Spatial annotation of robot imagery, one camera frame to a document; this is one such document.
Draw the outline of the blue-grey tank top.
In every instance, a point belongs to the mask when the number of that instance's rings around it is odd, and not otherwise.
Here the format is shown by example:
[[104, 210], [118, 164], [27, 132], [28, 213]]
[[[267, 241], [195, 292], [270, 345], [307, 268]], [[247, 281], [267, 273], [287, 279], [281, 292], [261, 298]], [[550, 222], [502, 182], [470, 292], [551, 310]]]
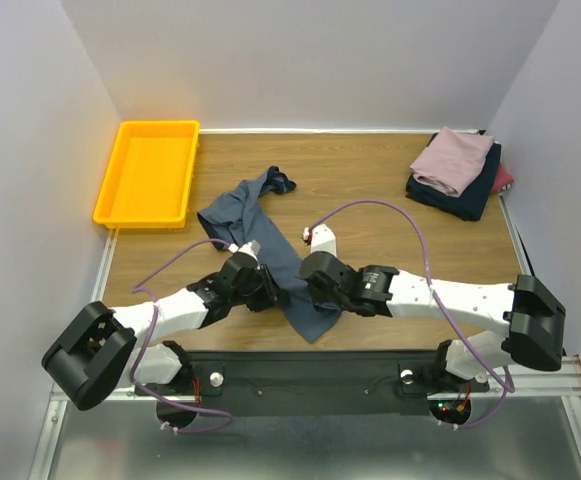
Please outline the blue-grey tank top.
[[243, 180], [219, 195], [197, 212], [197, 218], [210, 238], [239, 246], [251, 240], [259, 243], [257, 258], [287, 294], [281, 301], [286, 319], [304, 340], [314, 343], [336, 324], [341, 310], [333, 304], [313, 304], [308, 284], [299, 278], [298, 253], [259, 205], [259, 198], [267, 193], [286, 194], [295, 189], [294, 181], [271, 166], [256, 179]]

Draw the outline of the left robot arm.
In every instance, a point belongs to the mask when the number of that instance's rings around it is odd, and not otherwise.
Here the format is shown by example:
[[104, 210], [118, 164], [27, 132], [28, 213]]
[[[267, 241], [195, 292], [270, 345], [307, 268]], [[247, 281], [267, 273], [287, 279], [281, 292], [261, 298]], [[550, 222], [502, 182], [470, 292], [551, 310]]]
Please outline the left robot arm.
[[131, 384], [131, 368], [143, 344], [205, 328], [241, 305], [252, 312], [267, 310], [279, 295], [267, 266], [236, 252], [220, 271], [154, 302], [113, 309], [100, 301], [85, 305], [44, 353], [41, 365], [78, 409], [89, 410]]

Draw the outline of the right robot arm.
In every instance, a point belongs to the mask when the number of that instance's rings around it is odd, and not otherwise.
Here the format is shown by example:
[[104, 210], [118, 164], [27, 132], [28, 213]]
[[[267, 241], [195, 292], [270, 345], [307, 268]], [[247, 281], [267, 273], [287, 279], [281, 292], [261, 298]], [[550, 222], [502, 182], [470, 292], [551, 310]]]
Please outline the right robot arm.
[[360, 269], [318, 251], [300, 264], [316, 303], [331, 302], [362, 317], [425, 317], [479, 328], [439, 344], [433, 360], [400, 370], [407, 395], [455, 392], [467, 383], [484, 390], [484, 374], [513, 364], [540, 371], [560, 370], [566, 310], [536, 277], [513, 284], [470, 284], [430, 280], [393, 267]]

